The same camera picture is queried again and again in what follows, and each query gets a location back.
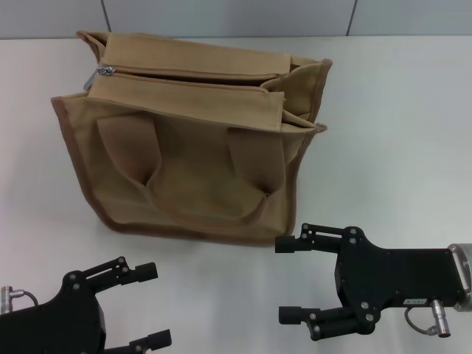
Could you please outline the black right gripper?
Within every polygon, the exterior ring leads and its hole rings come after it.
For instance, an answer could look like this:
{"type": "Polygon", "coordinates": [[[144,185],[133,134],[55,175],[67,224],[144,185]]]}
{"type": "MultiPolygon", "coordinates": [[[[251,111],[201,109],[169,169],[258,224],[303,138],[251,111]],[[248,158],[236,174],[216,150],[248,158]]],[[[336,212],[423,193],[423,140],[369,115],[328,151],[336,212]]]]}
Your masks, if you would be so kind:
{"type": "Polygon", "coordinates": [[[383,249],[358,227],[336,229],[336,290],[345,308],[279,307],[281,325],[305,323],[313,341],[370,334],[386,308],[452,307],[461,279],[448,249],[383,249]]]}

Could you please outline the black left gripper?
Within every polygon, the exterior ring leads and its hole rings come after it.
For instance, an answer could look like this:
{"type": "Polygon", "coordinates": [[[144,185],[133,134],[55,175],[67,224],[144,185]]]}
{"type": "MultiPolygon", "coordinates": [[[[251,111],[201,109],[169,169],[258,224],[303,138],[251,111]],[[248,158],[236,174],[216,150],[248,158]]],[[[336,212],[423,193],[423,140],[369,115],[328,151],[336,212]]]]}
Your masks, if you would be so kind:
{"type": "MultiPolygon", "coordinates": [[[[58,294],[42,305],[1,315],[2,353],[102,353],[106,331],[96,292],[157,279],[155,263],[132,269],[124,257],[63,278],[58,294]]],[[[172,344],[170,330],[150,334],[105,354],[138,354],[172,344]]]]}

